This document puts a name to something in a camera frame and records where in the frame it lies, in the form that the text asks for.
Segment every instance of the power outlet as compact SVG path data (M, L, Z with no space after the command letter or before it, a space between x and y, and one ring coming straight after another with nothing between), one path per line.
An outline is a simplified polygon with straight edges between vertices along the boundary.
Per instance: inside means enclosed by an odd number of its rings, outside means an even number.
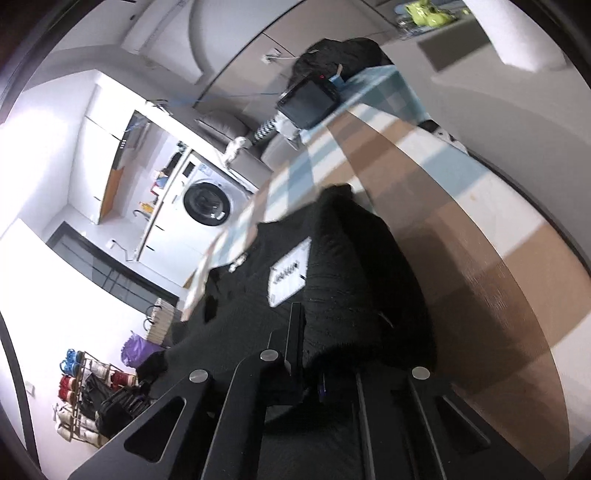
M271 50L269 50L267 53L265 53L262 57L261 57L261 61L265 64L265 65L270 65L271 62L273 61L273 57L281 57L281 52L279 50L277 50L276 48L272 48Z

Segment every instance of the light switch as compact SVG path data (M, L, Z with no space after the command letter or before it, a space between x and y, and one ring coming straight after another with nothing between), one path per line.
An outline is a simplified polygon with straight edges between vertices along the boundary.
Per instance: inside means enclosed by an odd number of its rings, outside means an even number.
M31 382L25 380L25 390L27 390L27 393L32 396L33 398L35 397L35 385L33 385Z

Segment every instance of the purple bag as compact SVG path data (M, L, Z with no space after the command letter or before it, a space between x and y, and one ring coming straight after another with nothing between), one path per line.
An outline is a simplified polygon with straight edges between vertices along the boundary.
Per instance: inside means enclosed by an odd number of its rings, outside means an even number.
M137 333L131 332L131 337L121 349L121 361L131 368L138 368L154 352L164 350L160 345L147 341Z

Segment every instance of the green object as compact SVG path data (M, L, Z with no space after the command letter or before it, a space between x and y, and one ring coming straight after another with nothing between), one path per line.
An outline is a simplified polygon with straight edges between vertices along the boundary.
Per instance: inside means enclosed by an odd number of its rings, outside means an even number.
M433 5L431 0L418 0L408 4L406 10L419 27L442 27L454 20L451 15Z

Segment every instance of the screw head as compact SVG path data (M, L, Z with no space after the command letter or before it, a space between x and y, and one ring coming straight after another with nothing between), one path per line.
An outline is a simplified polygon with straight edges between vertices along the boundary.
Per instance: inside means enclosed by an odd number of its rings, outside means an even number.
M261 352L261 360L264 362L274 362L279 358L279 353L275 350L264 350Z
M431 376L431 372L425 367L415 367L412 371L413 377L417 380L426 380Z
M189 380L193 383L203 383L207 380L209 374L205 370L193 370L189 374Z

